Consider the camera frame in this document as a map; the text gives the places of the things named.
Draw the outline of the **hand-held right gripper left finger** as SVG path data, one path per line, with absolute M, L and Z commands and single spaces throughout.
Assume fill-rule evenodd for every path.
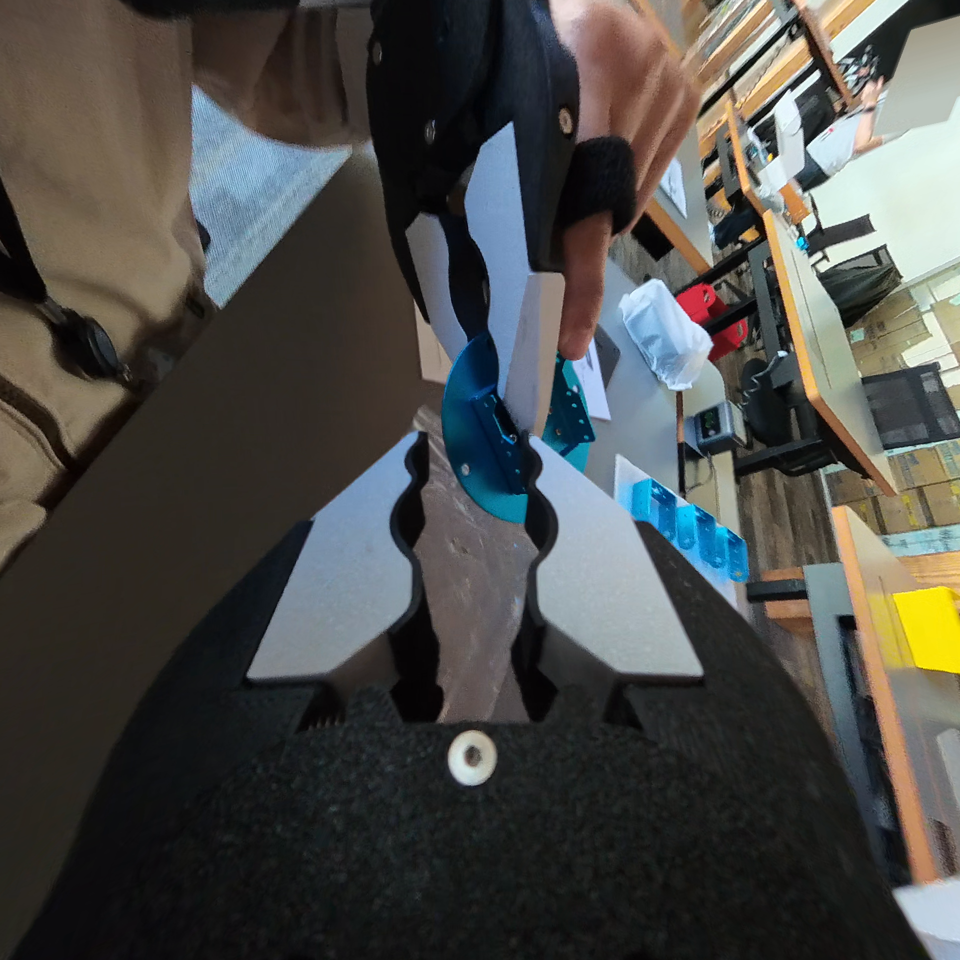
M 440 642 L 415 552 L 429 467 L 414 431 L 313 516 L 247 681 L 320 684 L 343 706 L 378 686 L 404 720 L 438 719 Z

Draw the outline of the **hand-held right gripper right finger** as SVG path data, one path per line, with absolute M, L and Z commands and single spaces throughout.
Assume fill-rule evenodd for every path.
M 520 449 L 535 555 L 510 663 L 528 718 L 546 720 L 567 688 L 606 713 L 626 687 L 701 686 L 642 526 L 540 438 Z

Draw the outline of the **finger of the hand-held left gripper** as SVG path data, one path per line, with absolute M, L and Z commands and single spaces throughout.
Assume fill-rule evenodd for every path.
M 486 266 L 467 219 L 419 213 L 406 229 L 425 319 L 448 354 L 460 354 L 488 328 Z
M 561 273 L 535 271 L 529 263 L 513 123 L 479 150 L 465 214 L 486 267 L 496 391 L 514 425 L 539 437 L 553 389 L 566 283 Z

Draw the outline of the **blue round plate with bracket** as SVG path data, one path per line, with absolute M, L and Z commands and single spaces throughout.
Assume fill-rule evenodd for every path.
M 499 521 L 522 523 L 527 508 L 521 429 L 498 393 L 498 354 L 490 333 L 470 340 L 450 369 L 441 404 L 447 458 L 467 495 Z M 548 448 L 583 473 L 594 426 L 572 363 L 556 356 L 546 425 Z

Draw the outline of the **orange-edged background desk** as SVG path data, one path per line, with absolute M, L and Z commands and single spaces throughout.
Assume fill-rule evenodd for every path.
M 896 597 L 958 586 L 948 554 L 895 556 L 831 510 L 839 562 L 802 570 L 836 752 L 894 885 L 958 874 L 958 675 L 918 666 Z
M 763 224 L 805 398 L 852 466 L 894 497 L 892 468 L 839 311 L 783 218 L 766 211 Z
M 677 251 L 699 276 L 714 265 L 714 248 L 695 128 L 683 139 L 675 157 L 684 175 L 688 216 L 679 214 L 658 184 L 631 234 L 654 260 Z

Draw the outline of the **person's left hand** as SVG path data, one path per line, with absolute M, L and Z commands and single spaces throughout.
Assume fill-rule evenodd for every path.
M 582 358 L 601 313 L 605 264 L 613 239 L 645 212 L 699 110 L 700 92 L 663 25 L 629 2 L 551 1 L 561 44 L 572 54 L 580 86 L 578 139 L 622 138 L 630 144 L 636 207 L 613 227 L 607 211 L 562 236 L 565 288 L 558 352 Z

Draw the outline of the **white foam sheet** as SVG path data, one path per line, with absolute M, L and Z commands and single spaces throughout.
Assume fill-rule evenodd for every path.
M 636 465 L 634 465 L 633 463 L 631 463 L 630 461 L 628 461 L 626 458 L 624 458 L 624 457 L 622 457 L 622 456 L 620 456 L 620 455 L 616 455 L 616 456 L 615 456 L 615 460 L 614 460 L 614 493 L 613 493 L 613 497 L 614 497 L 614 500 L 616 501 L 616 503 L 618 503 L 621 507 L 623 507 L 624 509 L 627 510 L 627 512 L 630 514 L 631 518 L 632 518 L 634 521 L 636 521 L 636 520 L 635 520 L 634 517 L 632 516 L 632 511 L 631 511 L 631 493 L 632 493 L 632 486 L 633 486 L 634 484 L 636 484 L 637 482 L 642 481 L 643 479 L 646 479 L 646 478 L 648 478 L 648 477 L 649 477 L 649 478 L 653 478 L 652 476 L 650 476 L 649 474 L 645 473 L 643 470 L 641 470 L 640 468 L 638 468 Z M 678 496 L 674 491 L 672 491 L 670 488 L 669 488 L 669 490 L 676 496 L 676 498 L 678 498 L 678 506 L 681 505 L 681 504 L 684 504 L 684 503 L 692 504 L 692 503 L 688 502 L 687 500 L 679 497 L 679 496 Z M 730 527 L 724 525 L 724 524 L 723 524 L 717 517 L 715 517 L 712 513 L 710 513 L 710 514 L 714 517 L 716 524 L 721 524 L 721 525 L 725 526 L 726 528 L 728 528 L 729 530 L 733 531 L 734 533 L 738 534 L 737 532 L 735 532 L 735 531 L 734 531 L 733 529 L 731 529 Z M 654 531 L 655 531 L 655 532 L 657 532 L 658 534 L 660 534 L 654 526 L 652 526 L 652 527 L 654 528 Z M 735 608 L 738 608 L 738 606 L 739 606 L 738 601 L 739 601 L 740 594 L 741 594 L 741 587 L 744 586 L 744 585 L 746 585 L 746 582 L 732 582 L 732 581 L 730 581 L 730 580 L 722 577 L 721 575 L 718 575 L 718 574 L 716 573 L 716 571 L 714 571 L 713 569 L 711 569 L 711 567 L 709 566 L 708 563 L 702 562 L 701 560 L 699 560 L 699 559 L 697 559 L 697 558 L 694 558 L 693 556 L 682 552 L 682 551 L 678 548 L 678 546 L 677 546 L 676 543 L 672 543 L 671 541 L 667 540 L 666 538 L 664 538 L 664 539 L 668 542 L 668 544 L 669 544 L 670 546 L 672 546 L 674 549 L 676 549 L 676 550 L 678 551 L 678 553 L 679 553 L 684 559 L 686 559 L 686 560 L 690 563 L 690 565 L 694 568 L 694 570 L 696 570 L 696 571 L 702 576 L 702 578 L 703 578 L 704 580 L 706 580 L 708 583 L 710 583 L 710 584 L 714 587 L 714 589 L 715 589 L 719 594 L 721 594 L 731 606 L 733 606 L 733 607 L 735 607 Z

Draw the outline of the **crumpled white plastic bag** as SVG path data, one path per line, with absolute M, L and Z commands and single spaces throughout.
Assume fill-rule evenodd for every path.
M 709 360 L 713 339 L 665 282 L 644 282 L 622 295 L 618 307 L 630 341 L 659 382 L 673 392 L 690 390 Z

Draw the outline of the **instruction booklet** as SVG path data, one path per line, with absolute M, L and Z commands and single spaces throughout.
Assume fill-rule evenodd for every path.
M 581 359 L 571 362 L 571 367 L 579 381 L 583 403 L 590 417 L 594 420 L 609 422 L 611 411 L 594 341 L 590 342 Z

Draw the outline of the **small grey power unit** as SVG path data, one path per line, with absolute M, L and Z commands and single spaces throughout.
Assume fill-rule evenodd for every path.
M 684 442 L 700 457 L 745 450 L 749 430 L 737 403 L 723 400 L 684 419 Z

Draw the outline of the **red box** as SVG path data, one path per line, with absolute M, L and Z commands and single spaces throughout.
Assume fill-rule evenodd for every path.
M 675 294 L 675 300 L 683 312 L 695 324 L 706 327 L 713 320 L 726 314 L 728 306 L 711 284 L 698 283 Z M 749 318 L 736 322 L 711 334 L 712 348 L 708 360 L 716 363 L 723 357 L 739 350 L 749 334 Z

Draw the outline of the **yellow bin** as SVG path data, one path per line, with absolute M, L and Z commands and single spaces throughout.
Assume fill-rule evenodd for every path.
M 959 674 L 959 595 L 933 586 L 893 595 L 894 606 L 919 669 Z

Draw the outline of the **black mesh crate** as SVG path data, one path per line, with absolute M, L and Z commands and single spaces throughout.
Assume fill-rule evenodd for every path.
M 883 450 L 959 439 L 959 418 L 939 363 L 861 378 Z

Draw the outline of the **black mesh chair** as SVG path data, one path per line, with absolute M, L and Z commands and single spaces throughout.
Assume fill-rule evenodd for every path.
M 823 268 L 830 250 L 871 236 L 876 228 L 869 215 L 816 226 L 806 234 L 806 252 L 823 289 L 836 306 L 844 329 L 849 330 L 896 291 L 903 276 L 887 246 L 877 246 L 858 256 Z

